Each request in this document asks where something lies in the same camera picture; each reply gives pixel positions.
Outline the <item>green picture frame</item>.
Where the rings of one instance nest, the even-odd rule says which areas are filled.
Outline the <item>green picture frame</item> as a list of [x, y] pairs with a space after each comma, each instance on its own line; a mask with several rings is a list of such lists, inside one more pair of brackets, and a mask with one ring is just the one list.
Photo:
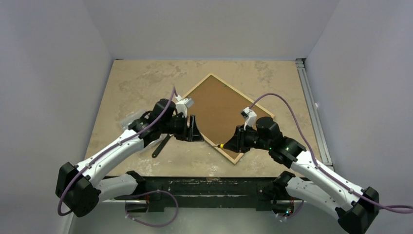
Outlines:
[[207, 144], [232, 164], [237, 164], [243, 153], [218, 148], [226, 143], [237, 125], [244, 124], [241, 111], [253, 100], [229, 83], [210, 73], [184, 95], [194, 101], [188, 113], [196, 116], [196, 124]]

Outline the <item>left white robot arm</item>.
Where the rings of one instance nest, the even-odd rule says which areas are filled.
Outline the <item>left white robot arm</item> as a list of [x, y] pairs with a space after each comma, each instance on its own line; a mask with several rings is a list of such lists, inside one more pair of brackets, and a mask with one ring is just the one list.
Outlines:
[[154, 144], [162, 135], [172, 135], [187, 142], [203, 141], [195, 115], [188, 115], [194, 104], [191, 98], [159, 100], [151, 111], [129, 121], [124, 132], [94, 156], [73, 165], [62, 165], [58, 172], [56, 195], [58, 214], [64, 216], [62, 205], [77, 217], [83, 217], [102, 201], [130, 196], [140, 199], [145, 194], [145, 180], [134, 171], [122, 176], [106, 175], [122, 161]]

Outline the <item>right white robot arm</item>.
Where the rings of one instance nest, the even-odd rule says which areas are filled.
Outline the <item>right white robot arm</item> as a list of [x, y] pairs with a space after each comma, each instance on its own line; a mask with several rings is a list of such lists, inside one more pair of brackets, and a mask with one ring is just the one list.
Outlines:
[[288, 195], [319, 207], [335, 219], [349, 234], [364, 234], [375, 220], [379, 208], [367, 200], [379, 202], [379, 193], [372, 187], [362, 188], [312, 159], [311, 153], [298, 141], [283, 136], [278, 124], [270, 117], [261, 117], [256, 127], [238, 125], [233, 137], [219, 148], [236, 153], [250, 149], [268, 151], [271, 158], [308, 180], [292, 176], [274, 184], [279, 198]]

